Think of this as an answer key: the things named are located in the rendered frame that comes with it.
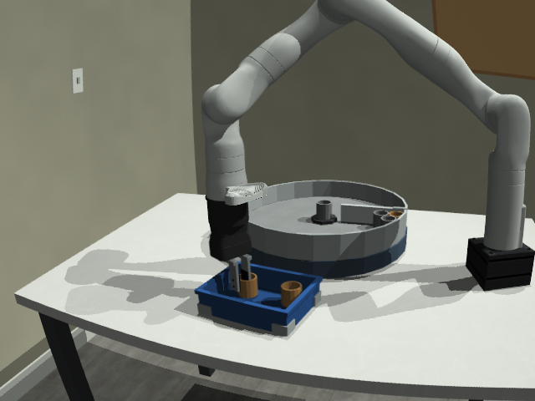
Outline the blue square tray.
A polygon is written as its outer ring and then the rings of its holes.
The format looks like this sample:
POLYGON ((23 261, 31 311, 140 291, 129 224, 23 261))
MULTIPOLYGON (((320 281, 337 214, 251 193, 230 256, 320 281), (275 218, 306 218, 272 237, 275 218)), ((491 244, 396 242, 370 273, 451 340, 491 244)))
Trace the blue square tray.
POLYGON ((231 289, 228 266, 195 289, 198 312, 287 337, 321 300, 317 276, 251 263, 250 267, 257 275, 257 296, 243 298, 231 289), (281 285, 287 281, 300 282, 303 292, 284 307, 281 285))

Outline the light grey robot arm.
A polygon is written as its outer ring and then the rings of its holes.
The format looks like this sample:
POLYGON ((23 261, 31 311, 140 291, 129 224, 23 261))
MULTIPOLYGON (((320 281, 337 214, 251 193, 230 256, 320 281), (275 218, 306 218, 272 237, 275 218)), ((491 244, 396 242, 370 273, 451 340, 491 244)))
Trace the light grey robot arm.
POLYGON ((489 88, 453 47, 386 0, 316 0, 302 17, 243 59, 224 82, 210 87, 201 101, 206 170, 231 173, 245 168, 239 119, 311 47, 355 20, 384 37, 407 64, 462 102, 497 135, 488 158, 483 244, 500 251, 522 248, 531 129, 526 102, 489 88))

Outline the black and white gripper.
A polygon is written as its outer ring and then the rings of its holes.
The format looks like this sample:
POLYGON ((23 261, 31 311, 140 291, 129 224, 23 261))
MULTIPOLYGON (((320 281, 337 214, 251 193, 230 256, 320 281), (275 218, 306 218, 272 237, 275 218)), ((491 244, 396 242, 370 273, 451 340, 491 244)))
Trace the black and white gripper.
POLYGON ((241 258, 242 280, 251 280, 252 256, 248 253, 252 251, 252 239, 247 229, 248 202, 267 194, 265 183, 247 183, 245 168, 231 173, 206 171, 210 256, 229 264, 231 289, 236 292, 241 291, 241 284, 238 261, 233 258, 241 258))

